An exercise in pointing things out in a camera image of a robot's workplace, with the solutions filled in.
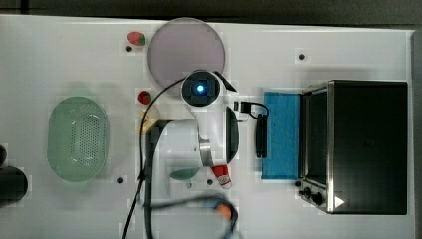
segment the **black cable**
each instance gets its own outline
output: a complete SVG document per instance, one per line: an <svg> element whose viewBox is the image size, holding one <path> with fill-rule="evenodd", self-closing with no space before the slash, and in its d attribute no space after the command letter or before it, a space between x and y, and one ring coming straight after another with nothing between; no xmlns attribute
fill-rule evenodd
<svg viewBox="0 0 422 239"><path fill-rule="evenodd" d="M241 102L241 109L244 107L244 104L248 104L248 106L246 107L246 109L248 109L249 116L251 116L254 120L261 120L261 119L258 119L257 117L255 117L254 115L252 115L252 113L250 111L250 109L251 109L250 105L260 106L260 107L262 107L262 108L264 108L266 110L267 117L270 115L270 110L264 104L254 103L254 102Z"/></svg>
<svg viewBox="0 0 422 239"><path fill-rule="evenodd" d="M123 230L123 236L122 239L125 239L127 236L127 230L129 228L129 224L130 224L130 220L131 217L133 215L133 211L134 208L136 207L136 201L137 201L137 197L140 194L140 189L142 188L142 184L143 181L145 180L145 168L143 167L143 153L142 153L142 130L143 130L143 124L145 123L145 118L146 115L148 114L149 109L152 107L152 105L155 103L155 101L164 93L166 92L168 89L174 87L175 85L177 85L178 83L181 83L184 79L180 79L176 82L174 82L173 84L169 85L168 87L164 88L149 104L149 106L146 108L145 113L143 114L142 117L142 121L140 122L140 131L139 131L139 159L140 159L140 173L139 173L139 177L137 178L139 180L139 183L137 184L137 189L136 189L136 193L134 195L134 199L132 202L132 205L130 207L130 212L127 215L127 219L126 219L126 224L124 225L124 230Z"/></svg>

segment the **blue cloth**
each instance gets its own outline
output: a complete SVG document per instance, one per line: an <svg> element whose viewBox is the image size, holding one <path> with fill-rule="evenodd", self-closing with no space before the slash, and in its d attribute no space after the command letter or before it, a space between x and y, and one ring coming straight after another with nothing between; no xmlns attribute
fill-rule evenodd
<svg viewBox="0 0 422 239"><path fill-rule="evenodd" d="M261 178L298 179L300 96L266 92L264 104L270 116Z"/></svg>

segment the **toaster oven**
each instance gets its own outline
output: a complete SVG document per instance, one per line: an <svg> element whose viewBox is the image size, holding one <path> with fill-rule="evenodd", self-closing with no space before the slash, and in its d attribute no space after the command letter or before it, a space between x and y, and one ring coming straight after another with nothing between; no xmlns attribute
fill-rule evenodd
<svg viewBox="0 0 422 239"><path fill-rule="evenodd" d="M407 84L330 81L301 94L301 199L332 214L406 214Z"/></svg>

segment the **cable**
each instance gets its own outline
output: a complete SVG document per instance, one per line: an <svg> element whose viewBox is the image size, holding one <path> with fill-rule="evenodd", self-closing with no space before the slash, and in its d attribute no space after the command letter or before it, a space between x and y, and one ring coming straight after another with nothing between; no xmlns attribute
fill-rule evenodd
<svg viewBox="0 0 422 239"><path fill-rule="evenodd" d="M139 180L139 183L137 184L137 189L136 189L136 193L134 195L134 199L133 202L131 204L130 207L130 212L127 215L127 219L126 219L126 224L124 225L124 230L123 230L123 236L122 239L125 239L127 236L127 230L129 228L129 224L130 224L130 220L131 217L133 215L133 211L134 208L136 207L136 201L137 201L137 197L140 194L140 189L142 188L142 184L143 181L145 180L145 168L143 167L143 152L142 152L142 130L143 130L143 124L145 123L145 118L146 115L148 114L149 109L152 107L152 105L155 103L155 101L164 93L166 92L168 89L174 87L175 85L177 85L178 83L181 83L184 79L180 79L174 83L172 83L171 85L169 85L168 87L164 88L160 93L158 93L158 95L151 101L151 103L149 104L149 106L146 108L145 113L143 114L142 117L142 121L140 122L140 131L139 131L139 160L140 160L140 173L139 173L139 177L137 178L137 180Z"/></svg>
<svg viewBox="0 0 422 239"><path fill-rule="evenodd" d="M254 103L254 102L240 102L240 109L241 109L240 112L241 113L248 113L249 116L251 116L254 120L261 120L261 119L258 119L257 117L255 117L254 115L252 115L251 105L255 105L255 106L259 106L259 107L264 108L267 112L266 113L267 117L270 115L270 110L268 109L267 106L260 104L260 103Z"/></svg>

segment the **green basket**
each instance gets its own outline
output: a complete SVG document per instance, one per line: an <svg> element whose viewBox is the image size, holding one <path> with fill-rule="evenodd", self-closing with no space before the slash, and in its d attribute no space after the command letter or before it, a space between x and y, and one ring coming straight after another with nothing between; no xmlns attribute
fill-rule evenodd
<svg viewBox="0 0 422 239"><path fill-rule="evenodd" d="M96 176L106 163L108 146L108 118L94 101L71 97L53 109L47 158L59 177L81 182Z"/></svg>

